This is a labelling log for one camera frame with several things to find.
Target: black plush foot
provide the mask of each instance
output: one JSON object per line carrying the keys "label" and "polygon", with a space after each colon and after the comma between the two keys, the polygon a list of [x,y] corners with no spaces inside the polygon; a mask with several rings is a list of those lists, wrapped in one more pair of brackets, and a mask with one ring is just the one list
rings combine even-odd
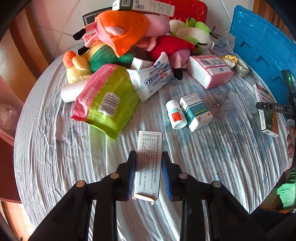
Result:
{"label": "black plush foot", "polygon": [[89,50],[90,48],[87,48],[85,46],[83,46],[82,48],[78,49],[78,55],[83,55],[84,53],[87,52],[87,50]]}
{"label": "black plush foot", "polygon": [[174,77],[175,77],[177,80],[182,80],[182,79],[183,79],[183,71],[182,71],[181,68],[174,69]]}
{"label": "black plush foot", "polygon": [[78,31],[76,34],[74,34],[73,38],[75,40],[79,40],[79,39],[81,39],[83,37],[83,35],[85,35],[85,33],[86,33],[86,30],[83,28],[80,31]]}

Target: human hand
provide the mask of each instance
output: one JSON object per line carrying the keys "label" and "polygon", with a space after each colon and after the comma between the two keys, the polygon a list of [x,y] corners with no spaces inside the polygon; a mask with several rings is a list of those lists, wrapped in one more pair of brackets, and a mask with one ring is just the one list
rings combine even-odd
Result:
{"label": "human hand", "polygon": [[[296,127],[291,127],[289,129],[289,132],[292,134],[292,136],[296,136]],[[288,134],[287,136],[287,142],[288,142],[288,158],[292,158],[294,145],[292,144],[292,136]]]}

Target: plush toy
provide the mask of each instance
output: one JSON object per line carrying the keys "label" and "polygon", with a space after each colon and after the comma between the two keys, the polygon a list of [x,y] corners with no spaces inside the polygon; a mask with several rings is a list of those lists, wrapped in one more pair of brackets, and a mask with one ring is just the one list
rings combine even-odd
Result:
{"label": "plush toy", "polygon": [[111,47],[99,41],[81,56],[77,56],[73,51],[67,51],[63,62],[67,68],[67,80],[71,84],[85,79],[84,75],[96,72],[104,64],[117,64],[130,68],[135,56],[133,51],[128,51],[118,58]]}
{"label": "plush toy", "polygon": [[114,50],[117,57],[121,57],[133,44],[149,47],[150,39],[167,34],[170,31],[169,21],[167,17],[154,14],[110,10],[100,13],[95,22],[86,25],[73,38],[79,40],[86,32],[95,30],[96,35],[78,50],[78,54],[84,54],[93,43],[101,40]]}
{"label": "plush toy", "polygon": [[211,47],[211,36],[218,39],[218,34],[213,33],[203,22],[197,22],[194,18],[189,17],[186,23],[179,20],[171,20],[171,35],[192,42],[195,46],[195,53],[201,54]]}
{"label": "plush toy", "polygon": [[187,67],[189,56],[194,53],[195,46],[183,39],[166,35],[156,39],[155,47],[147,51],[146,55],[156,61],[161,52],[168,56],[170,65],[174,68],[174,77],[178,80],[183,78],[182,69]]}

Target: red chair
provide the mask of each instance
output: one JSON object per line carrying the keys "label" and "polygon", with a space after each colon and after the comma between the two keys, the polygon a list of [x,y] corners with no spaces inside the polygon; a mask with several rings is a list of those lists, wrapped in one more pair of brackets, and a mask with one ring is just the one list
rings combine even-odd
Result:
{"label": "red chair", "polygon": [[196,21],[205,23],[207,19],[207,5],[199,0],[157,0],[175,6],[175,13],[170,19],[186,22],[190,16]]}

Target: gray white fabric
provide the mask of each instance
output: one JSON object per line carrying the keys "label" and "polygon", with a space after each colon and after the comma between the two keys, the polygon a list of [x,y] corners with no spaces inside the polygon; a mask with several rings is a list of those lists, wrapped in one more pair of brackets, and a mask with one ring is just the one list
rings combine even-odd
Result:
{"label": "gray white fabric", "polygon": [[[60,97],[66,83],[62,56],[42,74],[31,91],[17,127],[15,177],[20,198],[37,227],[78,180],[101,180],[136,150],[139,130],[163,131],[163,151],[197,180],[221,181],[248,212],[272,190],[288,164],[287,131],[278,115],[280,136],[260,131],[251,84],[234,75],[222,86],[205,90],[187,71],[145,103],[138,104],[121,135],[112,140],[103,132],[70,119],[73,103]],[[173,130],[167,101],[196,93],[214,118],[191,133]],[[179,240],[181,203],[171,203],[161,181],[155,205],[142,200],[117,202],[121,240]],[[94,209],[91,214],[92,237]]]}

